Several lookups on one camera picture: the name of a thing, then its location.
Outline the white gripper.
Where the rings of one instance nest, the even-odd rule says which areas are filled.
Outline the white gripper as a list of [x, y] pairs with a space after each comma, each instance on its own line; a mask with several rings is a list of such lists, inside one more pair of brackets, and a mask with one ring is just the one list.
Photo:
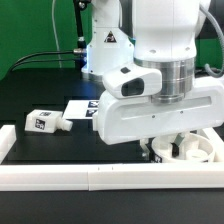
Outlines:
[[151, 158], [148, 138], [177, 134], [172, 154], [187, 132], [224, 123], [224, 85], [220, 81], [196, 81], [186, 97], [176, 103], [153, 104], [150, 97], [116, 99], [104, 91], [98, 111], [93, 115], [93, 130], [108, 145], [140, 140], [142, 157]]

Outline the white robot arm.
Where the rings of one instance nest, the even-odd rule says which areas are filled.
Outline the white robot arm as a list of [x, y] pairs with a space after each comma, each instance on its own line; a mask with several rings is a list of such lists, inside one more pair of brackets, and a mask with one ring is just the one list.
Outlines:
[[224, 124], [222, 73], [195, 75], [211, 0], [93, 0], [84, 77], [104, 92], [93, 129], [107, 144]]

